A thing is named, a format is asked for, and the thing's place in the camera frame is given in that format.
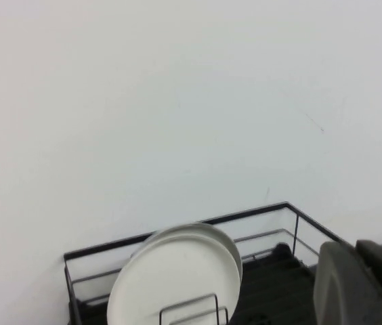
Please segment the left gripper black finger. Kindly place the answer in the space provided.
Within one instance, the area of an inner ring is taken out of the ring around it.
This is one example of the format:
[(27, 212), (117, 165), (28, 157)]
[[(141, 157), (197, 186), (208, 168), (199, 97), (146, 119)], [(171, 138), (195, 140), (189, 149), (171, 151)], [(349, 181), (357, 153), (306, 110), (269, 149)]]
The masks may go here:
[(382, 246), (325, 242), (314, 283), (317, 324), (382, 324)]

